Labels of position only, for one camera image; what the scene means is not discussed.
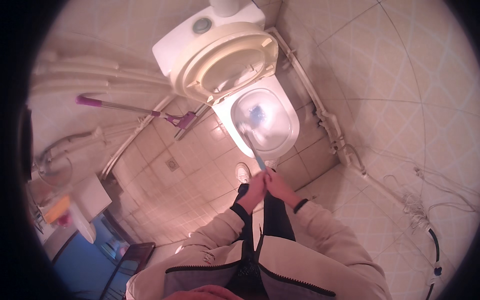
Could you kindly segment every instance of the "jacket sleeve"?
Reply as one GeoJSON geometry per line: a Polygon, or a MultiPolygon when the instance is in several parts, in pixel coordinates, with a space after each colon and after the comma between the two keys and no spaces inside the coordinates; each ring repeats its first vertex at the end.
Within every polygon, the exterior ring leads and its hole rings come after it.
{"type": "Polygon", "coordinates": [[[332,213],[311,201],[306,201],[298,208],[296,216],[307,233],[314,238],[318,252],[388,290],[382,268],[372,261],[350,227],[343,225],[333,218],[332,213]]]}
{"type": "Polygon", "coordinates": [[[245,223],[232,209],[218,214],[210,223],[198,228],[183,242],[182,247],[201,246],[207,249],[215,249],[230,245],[239,237],[245,223]]]}

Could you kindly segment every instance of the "white sneaker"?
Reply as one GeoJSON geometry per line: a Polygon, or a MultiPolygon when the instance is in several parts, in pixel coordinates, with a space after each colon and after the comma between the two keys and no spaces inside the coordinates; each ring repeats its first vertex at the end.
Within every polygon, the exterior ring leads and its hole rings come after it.
{"type": "Polygon", "coordinates": [[[250,178],[252,178],[250,169],[245,163],[237,163],[237,166],[235,167],[235,175],[237,175],[237,180],[240,184],[249,183],[250,178]]]}
{"type": "Polygon", "coordinates": [[[272,160],[266,160],[265,161],[265,165],[271,169],[276,169],[276,167],[278,166],[278,163],[280,161],[280,158],[275,158],[275,159],[272,159],[272,160]]]}

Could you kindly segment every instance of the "tiled floor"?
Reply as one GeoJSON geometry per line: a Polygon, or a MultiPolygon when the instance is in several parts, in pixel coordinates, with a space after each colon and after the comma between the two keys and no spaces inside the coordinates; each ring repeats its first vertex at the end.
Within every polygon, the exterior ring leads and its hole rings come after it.
{"type": "MultiPolygon", "coordinates": [[[[298,190],[339,163],[329,152],[325,130],[312,114],[314,104],[282,54],[277,77],[300,120],[299,137],[281,157],[277,171],[298,190]]],[[[199,102],[179,97],[164,110],[180,115],[199,102]]],[[[182,140],[173,139],[176,128],[155,119],[127,148],[113,169],[123,188],[120,203],[109,210],[138,241],[157,245],[182,240],[208,223],[234,201],[239,186],[234,170],[245,162],[252,174],[260,171],[252,158],[235,145],[220,119],[210,109],[182,140]],[[174,159],[179,168],[166,164],[174,159]]]]}

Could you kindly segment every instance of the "hand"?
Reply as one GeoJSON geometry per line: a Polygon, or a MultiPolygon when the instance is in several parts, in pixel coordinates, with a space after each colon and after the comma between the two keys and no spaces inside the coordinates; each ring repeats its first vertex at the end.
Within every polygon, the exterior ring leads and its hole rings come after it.
{"type": "Polygon", "coordinates": [[[265,198],[267,194],[267,187],[265,185],[265,178],[267,174],[265,171],[258,173],[252,179],[250,179],[248,191],[245,195],[238,200],[245,211],[250,215],[253,209],[265,198]]]}
{"type": "Polygon", "coordinates": [[[266,171],[267,176],[265,178],[265,183],[268,191],[275,198],[281,199],[291,208],[295,208],[297,204],[301,201],[301,198],[295,194],[292,188],[283,180],[282,176],[278,173],[275,173],[271,168],[267,167],[266,171]]]}

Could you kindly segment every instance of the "logo on jacket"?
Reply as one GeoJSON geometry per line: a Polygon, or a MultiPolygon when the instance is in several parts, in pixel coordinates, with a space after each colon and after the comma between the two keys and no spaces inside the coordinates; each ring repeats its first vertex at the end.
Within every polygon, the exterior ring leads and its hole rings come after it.
{"type": "Polygon", "coordinates": [[[215,261],[215,255],[211,254],[210,252],[207,251],[201,251],[204,254],[203,261],[206,262],[207,264],[212,264],[210,261],[214,262],[215,261]]]}

